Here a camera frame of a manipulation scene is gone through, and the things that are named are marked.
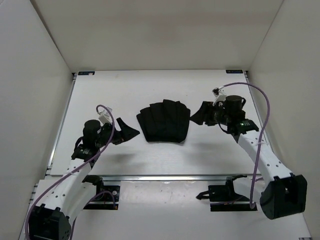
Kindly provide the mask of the black pleated skirt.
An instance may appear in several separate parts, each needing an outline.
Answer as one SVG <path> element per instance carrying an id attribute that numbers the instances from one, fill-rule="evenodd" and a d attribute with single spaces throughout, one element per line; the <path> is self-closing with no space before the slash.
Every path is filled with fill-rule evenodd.
<path id="1" fill-rule="evenodd" d="M 180 144 L 187 138 L 190 115 L 185 104 L 164 99 L 141 109 L 136 118 L 148 143 Z"/>

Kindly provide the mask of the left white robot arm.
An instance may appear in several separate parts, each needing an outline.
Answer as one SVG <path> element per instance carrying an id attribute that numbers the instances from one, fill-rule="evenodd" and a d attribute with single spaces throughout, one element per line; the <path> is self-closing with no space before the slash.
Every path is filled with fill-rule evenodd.
<path id="1" fill-rule="evenodd" d="M 86 205 L 112 194 L 102 177 L 90 174 L 101 153 L 109 144 L 120 145 L 139 133 L 120 117 L 114 119 L 109 110 L 86 121 L 65 174 L 34 200 L 25 221 L 26 239 L 70 240 Z"/>

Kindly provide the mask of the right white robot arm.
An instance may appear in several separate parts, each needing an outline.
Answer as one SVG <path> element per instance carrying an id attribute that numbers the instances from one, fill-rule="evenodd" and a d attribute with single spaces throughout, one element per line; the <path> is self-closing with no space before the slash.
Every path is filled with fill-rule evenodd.
<path id="1" fill-rule="evenodd" d="M 231 135 L 254 163 L 252 177 L 245 174 L 227 177 L 223 191 L 229 199 L 227 203 L 245 197 L 252 209 L 260 205 L 270 220 L 303 213 L 308 185 L 305 177 L 295 175 L 287 168 L 263 140 L 263 131 L 253 120 L 246 118 L 243 110 L 245 98 L 227 95 L 222 87 L 212 92 L 215 100 L 203 101 L 200 109 L 191 116 L 191 121 L 197 125 L 226 127 L 223 132 Z M 264 184 L 255 187 L 257 172 Z"/>

